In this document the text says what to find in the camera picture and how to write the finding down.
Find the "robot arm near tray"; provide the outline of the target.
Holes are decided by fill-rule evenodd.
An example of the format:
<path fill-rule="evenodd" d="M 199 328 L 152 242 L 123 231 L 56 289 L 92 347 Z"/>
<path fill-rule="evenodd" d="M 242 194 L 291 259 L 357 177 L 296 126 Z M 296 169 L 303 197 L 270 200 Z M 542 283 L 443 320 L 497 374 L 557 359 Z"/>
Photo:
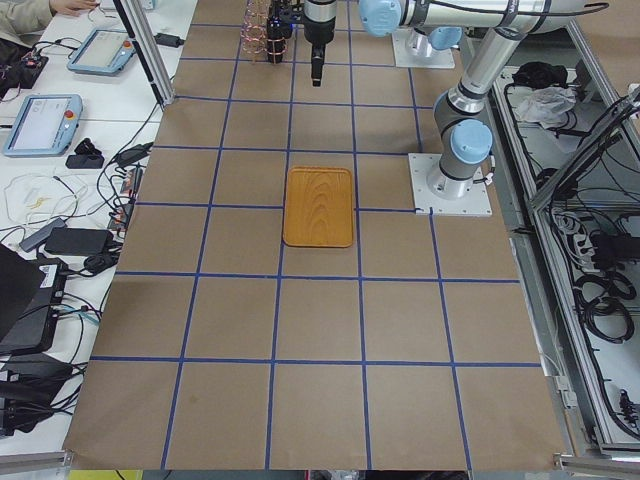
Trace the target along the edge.
<path fill-rule="evenodd" d="M 456 86 L 438 100 L 434 119 L 443 153 L 427 175 L 429 189 L 446 200 L 463 198 L 489 156 L 493 135 L 477 116 L 498 74 L 526 36 L 557 30 L 573 18 L 608 7 L 605 1 L 426 1 L 425 26 L 487 28 Z"/>

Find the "robot arm near basket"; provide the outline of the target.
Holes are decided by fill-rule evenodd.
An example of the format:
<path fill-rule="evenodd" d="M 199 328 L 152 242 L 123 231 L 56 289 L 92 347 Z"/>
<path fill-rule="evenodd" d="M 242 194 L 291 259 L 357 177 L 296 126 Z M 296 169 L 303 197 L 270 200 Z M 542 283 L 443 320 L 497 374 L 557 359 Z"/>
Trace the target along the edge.
<path fill-rule="evenodd" d="M 311 45 L 311 81 L 322 84 L 326 47 L 334 39 L 335 1 L 304 1 L 297 21 Z M 487 1 L 360 1 L 362 28 L 373 37 L 395 36 L 405 28 L 404 51 L 413 61 L 439 57 L 456 45 L 465 27 L 483 27 L 502 19 L 506 8 Z"/>

